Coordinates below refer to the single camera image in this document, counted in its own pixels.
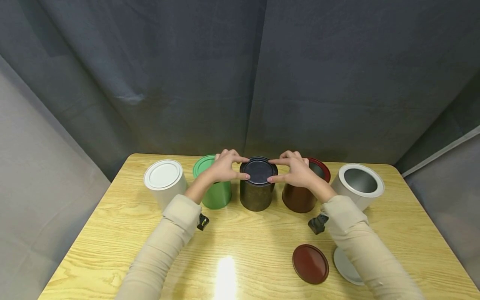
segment gray wall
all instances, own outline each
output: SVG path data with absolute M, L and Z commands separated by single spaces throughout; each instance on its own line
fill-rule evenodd
M 0 56 L 0 298 L 37 299 L 108 186 Z
M 400 173 L 406 172 L 479 125 L 480 71 L 402 156 L 395 167 Z
M 480 288 L 480 135 L 407 176 L 406 181 Z

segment open paint can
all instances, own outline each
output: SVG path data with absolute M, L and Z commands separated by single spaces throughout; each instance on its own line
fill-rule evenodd
M 359 164 L 343 165 L 331 186 L 337 194 L 350 197 L 361 211 L 385 190 L 382 178 L 372 169 Z
M 330 182 L 330 170 L 323 162 L 310 157 L 308 161 L 309 168 L 317 174 L 318 177 L 327 183 Z M 307 213 L 311 211 L 317 203 L 317 199 L 309 189 L 293 186 L 288 183 L 285 184 L 283 188 L 282 200 L 286 207 L 296 213 Z
M 193 166 L 193 177 L 197 178 L 200 173 L 208 169 L 214 162 L 214 154 L 200 158 Z M 220 209 L 227 206 L 231 198 L 230 181 L 216 182 L 207 190 L 202 203 L 210 209 Z
M 240 165 L 240 172 L 250 175 L 249 180 L 240 181 L 240 202 L 251 211 L 262 211 L 272 202 L 274 183 L 269 183 L 267 178 L 278 175 L 276 165 L 268 162 L 263 156 L 250 157 L 248 163 Z
M 144 184 L 155 197 L 162 211 L 178 194 L 187 190 L 187 180 L 181 164 L 172 159 L 160 160 L 148 167 Z

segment beige sweater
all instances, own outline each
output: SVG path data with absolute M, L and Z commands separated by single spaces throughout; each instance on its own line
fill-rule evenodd
M 424 299 L 419 288 L 368 225 L 367 217 L 346 196 L 323 205 L 327 230 L 345 252 L 363 282 L 379 300 Z M 173 261 L 192 238 L 201 208 L 183 195 L 168 205 L 163 218 L 130 266 L 117 300 L 158 300 Z

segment red lid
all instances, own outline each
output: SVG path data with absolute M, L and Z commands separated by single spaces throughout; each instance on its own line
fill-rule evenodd
M 300 245 L 293 252 L 293 268 L 298 276 L 311 284 L 319 284 L 328 277 L 328 261 L 325 255 L 312 245 Z

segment black object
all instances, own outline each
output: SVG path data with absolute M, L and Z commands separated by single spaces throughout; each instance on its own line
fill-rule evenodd
M 198 223 L 197 228 L 203 231 L 208 223 L 210 223 L 210 219 L 200 214 L 200 222 Z
M 250 175 L 249 180 L 240 181 L 240 202 L 251 211 L 259 212 L 266 209 L 272 202 L 274 183 L 267 178 L 278 175 L 275 165 L 268 162 L 263 156 L 250 157 L 248 163 L 240 165 L 240 172 Z
M 328 221 L 328 217 L 322 214 L 319 214 L 317 217 L 308 221 L 308 227 L 315 234 L 319 234 L 325 231 L 325 223 Z

